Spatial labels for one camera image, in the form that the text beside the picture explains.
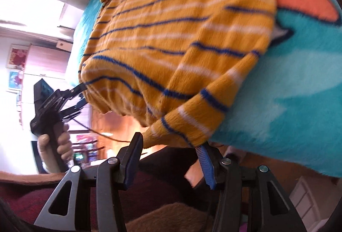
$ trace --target yellow striped sweater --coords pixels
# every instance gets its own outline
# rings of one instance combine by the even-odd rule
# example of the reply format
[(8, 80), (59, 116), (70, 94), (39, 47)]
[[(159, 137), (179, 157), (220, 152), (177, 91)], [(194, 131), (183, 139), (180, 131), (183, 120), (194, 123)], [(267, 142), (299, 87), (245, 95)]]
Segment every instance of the yellow striped sweater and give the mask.
[(132, 115), (144, 147), (208, 140), (270, 41), (276, 0), (101, 0), (80, 65), (102, 113)]

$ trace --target brown fabric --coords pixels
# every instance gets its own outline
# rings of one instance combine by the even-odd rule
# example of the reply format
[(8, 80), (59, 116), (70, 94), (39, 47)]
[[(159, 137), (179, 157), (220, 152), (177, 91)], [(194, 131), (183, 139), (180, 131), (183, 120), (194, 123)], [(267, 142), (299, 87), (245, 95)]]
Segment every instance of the brown fabric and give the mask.
[[(174, 203), (143, 215), (126, 224), (127, 232), (199, 232), (206, 221), (206, 213)], [(205, 232), (213, 225), (209, 217)]]
[(18, 185), (48, 185), (59, 182), (65, 173), (36, 174), (36, 175), (16, 175), (0, 171), (0, 183), (10, 183)]

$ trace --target wall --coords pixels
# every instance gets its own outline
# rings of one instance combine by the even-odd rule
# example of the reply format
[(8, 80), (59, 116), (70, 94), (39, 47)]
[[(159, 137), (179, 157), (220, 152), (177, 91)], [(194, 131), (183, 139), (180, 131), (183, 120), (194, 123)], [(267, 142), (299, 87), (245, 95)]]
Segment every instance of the wall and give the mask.
[(11, 44), (29, 46), (30, 42), (0, 37), (0, 171), (36, 174), (31, 140), (35, 136), (23, 131), (16, 111), (16, 94), (6, 92), (6, 63)]

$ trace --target silver bolt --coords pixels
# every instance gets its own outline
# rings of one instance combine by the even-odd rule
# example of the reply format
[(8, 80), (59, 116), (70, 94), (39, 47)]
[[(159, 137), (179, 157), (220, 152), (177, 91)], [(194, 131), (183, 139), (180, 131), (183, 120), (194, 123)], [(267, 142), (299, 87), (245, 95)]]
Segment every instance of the silver bolt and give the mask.
[(117, 163), (117, 162), (118, 162), (118, 159), (115, 158), (115, 157), (112, 157), (112, 158), (109, 158), (109, 159), (108, 159), (108, 163), (109, 163), (110, 165), (113, 165), (113, 164), (115, 164), (115, 163)]
[(223, 158), (221, 160), (221, 163), (223, 163), (224, 165), (230, 165), (231, 164), (231, 160), (229, 158)]
[(267, 167), (266, 165), (260, 165), (260, 166), (259, 166), (259, 170), (260, 170), (261, 172), (266, 173), (266, 172), (268, 171), (268, 167)]
[(76, 173), (79, 172), (81, 170), (81, 167), (79, 165), (74, 165), (73, 167), (71, 167), (71, 172)]

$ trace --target human hand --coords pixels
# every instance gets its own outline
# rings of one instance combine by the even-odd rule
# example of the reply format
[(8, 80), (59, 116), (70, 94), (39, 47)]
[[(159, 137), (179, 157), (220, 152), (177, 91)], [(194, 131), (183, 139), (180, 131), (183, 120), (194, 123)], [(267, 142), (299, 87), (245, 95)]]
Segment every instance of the human hand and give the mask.
[[(57, 139), (58, 142), (58, 148), (57, 153), (60, 154), (61, 158), (64, 161), (70, 160), (74, 152), (71, 148), (71, 142), (70, 142), (70, 135), (68, 133), (69, 125), (64, 125), (64, 133), (62, 133), (59, 138)], [(38, 152), (40, 155), (40, 158), (45, 163), (45, 168), (50, 173), (58, 173), (60, 172), (58, 164), (56, 160), (54, 159), (54, 155), (52, 153), (51, 148), (48, 146), (48, 143), (50, 141), (50, 138), (47, 134), (43, 134), (38, 137)]]

